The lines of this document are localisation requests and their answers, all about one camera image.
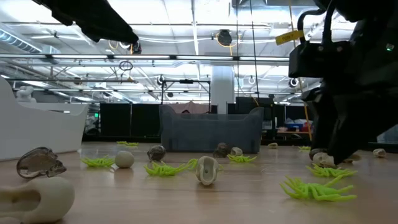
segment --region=white column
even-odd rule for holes
[[[234,103],[234,71],[229,66],[214,66],[211,74],[211,105],[226,114],[227,103]]]

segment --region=spotlight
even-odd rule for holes
[[[249,83],[252,84],[252,85],[256,83],[256,80],[253,78],[252,75],[249,78]]]
[[[231,34],[229,34],[229,30],[220,30],[217,40],[221,45],[229,47],[232,43],[232,37]]]
[[[291,78],[289,80],[289,87],[294,88],[299,84],[299,81],[296,78]]]

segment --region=yellow label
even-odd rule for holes
[[[295,30],[292,32],[288,32],[286,34],[279,35],[275,37],[276,45],[281,45],[291,40],[298,39],[304,36],[304,32],[302,30]]]

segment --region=gray plastic bin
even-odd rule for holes
[[[239,147],[244,153],[260,150],[264,108],[249,114],[177,114],[160,106],[162,145],[171,152],[213,152],[218,143]]]

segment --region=green plastic toy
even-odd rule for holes
[[[311,171],[315,176],[317,177],[348,177],[351,175],[354,175],[355,173],[357,173],[358,171],[355,170],[349,170],[349,169],[345,169],[345,170],[341,170],[340,167],[337,169],[334,168],[322,168],[316,164],[312,164],[313,168],[309,166],[305,166],[309,171]]]
[[[337,183],[343,176],[339,176],[332,180],[331,182],[320,185],[320,184],[304,184],[299,178],[295,178],[294,180],[290,177],[286,176],[289,181],[284,181],[286,185],[288,185],[293,192],[289,192],[286,187],[281,183],[280,186],[284,190],[284,192],[295,199],[310,199],[314,198],[318,201],[330,201],[330,202],[342,202],[351,199],[357,198],[356,195],[347,195],[341,196],[340,194],[343,192],[347,192],[354,188],[353,185],[347,186],[345,188],[336,190],[331,188],[333,184]]]
[[[198,160],[197,159],[191,159],[188,161],[186,169],[188,170],[194,170],[197,167]],[[221,164],[218,164],[218,170],[223,170],[224,167]]]
[[[117,144],[123,144],[125,146],[138,146],[138,142],[126,142],[126,141],[118,141]]]
[[[311,150],[311,147],[310,146],[299,146],[298,149],[300,151],[309,151],[309,150]]]
[[[161,165],[156,164],[155,162],[152,162],[152,168],[148,168],[147,165],[144,166],[145,170],[149,175],[156,175],[160,177],[165,177],[165,176],[173,176],[187,168],[185,164],[181,164],[179,167],[172,167],[164,163],[163,161],[161,162]]]
[[[228,159],[230,159],[231,161],[235,161],[235,162],[251,162],[253,160],[255,160],[257,158],[257,156],[254,156],[253,158],[249,158],[249,156],[232,156],[232,155],[227,155]]]
[[[89,167],[110,167],[114,164],[114,159],[108,158],[108,156],[97,159],[89,159],[85,157],[80,160]]]

